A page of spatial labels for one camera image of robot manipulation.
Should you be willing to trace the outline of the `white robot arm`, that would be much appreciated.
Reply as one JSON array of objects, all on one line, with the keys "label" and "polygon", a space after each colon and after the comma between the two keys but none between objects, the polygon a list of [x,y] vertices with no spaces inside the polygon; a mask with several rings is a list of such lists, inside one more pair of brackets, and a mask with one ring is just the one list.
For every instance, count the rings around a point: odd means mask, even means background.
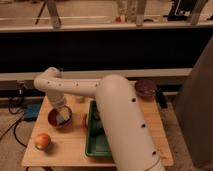
[{"label": "white robot arm", "polygon": [[134,87],[125,77],[63,79],[50,67],[34,79],[34,86],[46,93],[54,108],[65,105],[65,93],[96,100],[117,171],[165,171]]}]

